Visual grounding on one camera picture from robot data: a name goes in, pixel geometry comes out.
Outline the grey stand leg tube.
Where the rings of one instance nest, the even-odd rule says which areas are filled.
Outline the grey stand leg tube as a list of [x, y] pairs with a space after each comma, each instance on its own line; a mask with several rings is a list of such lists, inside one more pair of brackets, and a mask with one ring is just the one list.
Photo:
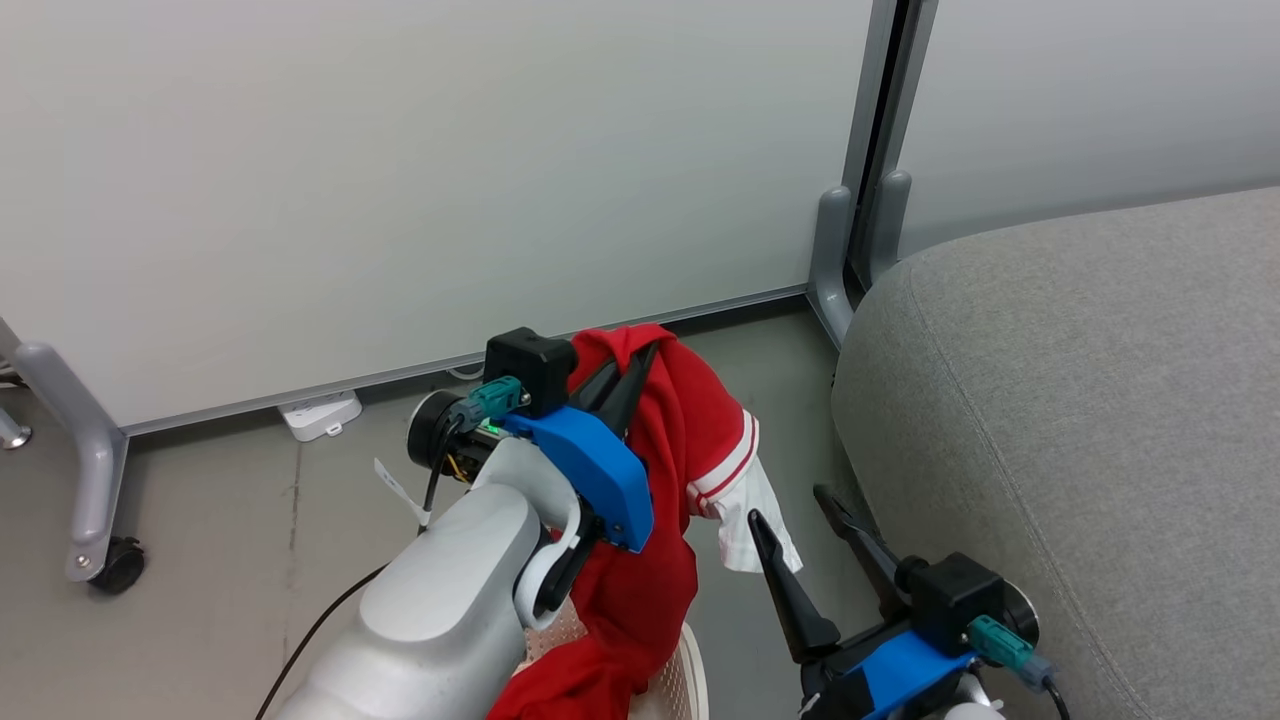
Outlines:
[[[0, 378], [15, 373], [12, 356], [19, 345], [17, 333], [0, 316]], [[6, 451], [19, 448], [29, 438], [31, 429], [15, 420], [4, 406], [0, 406], [0, 448]]]

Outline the grey partition bottom rail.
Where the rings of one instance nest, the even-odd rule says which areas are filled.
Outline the grey partition bottom rail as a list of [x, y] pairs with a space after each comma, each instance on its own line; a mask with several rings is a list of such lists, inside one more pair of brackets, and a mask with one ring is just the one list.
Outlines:
[[[763, 304], [785, 301], [792, 297], [804, 296], [805, 292], [806, 292], [805, 284], [791, 284], [777, 290], [768, 290], [759, 293], [750, 293], [736, 299], [716, 301], [712, 304], [701, 304], [692, 307], [675, 310], [671, 313], [659, 313], [648, 316], [640, 316], [622, 322], [609, 323], [607, 327], [612, 329], [616, 327], [632, 325], [632, 324], [655, 323], [664, 325], [669, 323], [687, 322], [701, 316], [735, 311], [739, 310], [740, 307], [753, 307]], [[129, 438], [133, 438], [163, 430], [173, 430], [177, 428], [189, 427], [202, 421], [214, 421], [227, 416], [236, 416], [246, 413], [256, 413], [265, 409], [276, 407], [279, 405], [296, 404], [302, 400], [316, 398], [324, 395], [338, 393], [348, 389], [360, 391], [379, 386], [388, 386], [390, 383], [411, 380], [415, 378], [426, 377], [462, 366], [476, 366], [483, 360], [484, 360], [484, 352], [479, 351], [453, 357], [445, 357], [430, 363], [420, 363], [412, 366], [404, 366], [389, 372], [360, 375], [347, 380], [337, 380], [323, 386], [312, 386], [284, 393], [270, 395], [261, 398], [252, 398], [237, 404], [228, 404], [206, 410], [184, 413], [175, 416], [165, 416], [150, 421], [133, 423], [123, 425], [122, 433]]]

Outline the grey fabric sofa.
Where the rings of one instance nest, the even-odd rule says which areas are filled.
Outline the grey fabric sofa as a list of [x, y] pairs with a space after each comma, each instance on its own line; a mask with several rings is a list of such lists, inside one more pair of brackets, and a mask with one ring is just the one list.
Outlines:
[[1029, 597], [1073, 720], [1280, 720], [1280, 186], [901, 260], [832, 411], [892, 550]]

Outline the white power strip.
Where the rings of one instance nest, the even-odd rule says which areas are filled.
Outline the white power strip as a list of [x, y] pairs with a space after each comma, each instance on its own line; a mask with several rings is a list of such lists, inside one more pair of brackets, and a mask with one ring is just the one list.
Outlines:
[[296, 441], [308, 443], [323, 437], [335, 437], [364, 411], [358, 396], [342, 392], [298, 400], [276, 407]]

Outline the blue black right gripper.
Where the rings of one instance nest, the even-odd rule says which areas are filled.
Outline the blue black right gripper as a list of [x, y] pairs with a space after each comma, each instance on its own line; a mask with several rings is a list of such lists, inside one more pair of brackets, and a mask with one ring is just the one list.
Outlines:
[[[788, 653], [794, 662], [805, 664], [799, 720], [1007, 720], [980, 679], [982, 667], [1004, 666], [987, 664], [968, 637], [969, 651], [957, 657], [929, 647], [911, 629], [910, 600], [896, 582], [899, 560], [828, 486], [814, 486], [813, 495], [831, 530], [867, 575], [879, 615], [906, 618], [838, 647], [837, 626], [818, 612], [787, 565], [780, 538], [753, 509], [748, 525]], [[995, 620], [1036, 648], [1039, 618], [1011, 583], [1005, 583], [1005, 610]]]

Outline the grey partition frame post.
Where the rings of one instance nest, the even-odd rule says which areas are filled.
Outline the grey partition frame post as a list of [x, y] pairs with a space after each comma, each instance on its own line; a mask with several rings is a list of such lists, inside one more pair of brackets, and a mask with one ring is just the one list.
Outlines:
[[900, 167], [940, 0], [872, 0], [841, 183], [818, 202], [806, 300], [841, 346], [858, 300], [900, 256], [911, 174]]

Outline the grey stand leg with caster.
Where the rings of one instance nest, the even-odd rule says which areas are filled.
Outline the grey stand leg with caster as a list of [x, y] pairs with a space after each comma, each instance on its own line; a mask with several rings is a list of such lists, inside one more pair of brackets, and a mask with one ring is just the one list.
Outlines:
[[113, 530], [129, 437], [51, 345], [18, 345], [12, 361], [74, 446], [78, 482], [67, 575], [99, 594], [123, 594], [146, 568], [140, 541]]

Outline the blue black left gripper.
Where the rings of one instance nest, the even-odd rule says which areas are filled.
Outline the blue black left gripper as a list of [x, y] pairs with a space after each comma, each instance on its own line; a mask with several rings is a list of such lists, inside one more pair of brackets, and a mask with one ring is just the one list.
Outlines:
[[[410, 459], [431, 471], [472, 484], [499, 442], [529, 442], [568, 480], [603, 524], [613, 546], [640, 552], [654, 527], [646, 469], [625, 443], [657, 359], [658, 341], [636, 350], [625, 369], [607, 360], [570, 395], [570, 406], [541, 418], [524, 407], [475, 430], [447, 425], [448, 406], [465, 396], [442, 389], [415, 409], [406, 436]], [[576, 407], [596, 407], [596, 416]]]

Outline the cream perforated laundry basket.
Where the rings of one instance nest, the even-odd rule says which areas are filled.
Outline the cream perforated laundry basket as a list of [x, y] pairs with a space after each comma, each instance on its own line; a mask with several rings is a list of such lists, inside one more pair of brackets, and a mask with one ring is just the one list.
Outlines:
[[[549, 626], [540, 632], [526, 630], [526, 656], [515, 671], [522, 673], [552, 650], [586, 634], [572, 601], [566, 600]], [[710, 720], [707, 674], [698, 639], [687, 623], [662, 670], [649, 680], [645, 692], [630, 700], [628, 720]]]

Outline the red white-trimmed garment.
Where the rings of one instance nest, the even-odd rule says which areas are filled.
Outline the red white-trimmed garment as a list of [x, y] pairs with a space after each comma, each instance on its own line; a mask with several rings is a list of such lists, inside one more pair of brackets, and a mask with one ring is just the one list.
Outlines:
[[657, 324], [590, 329], [573, 337], [580, 388], [603, 363], [627, 369], [646, 345], [657, 356], [626, 443], [644, 462], [655, 525], [637, 553], [602, 546], [570, 593], [582, 638], [553, 648], [516, 674], [486, 720], [627, 720], [677, 650], [698, 593], [698, 564], [684, 534], [692, 518], [718, 523], [719, 557], [732, 571], [760, 573], [748, 525], [759, 512], [792, 571], [803, 568], [759, 456], [759, 421], [719, 377]]

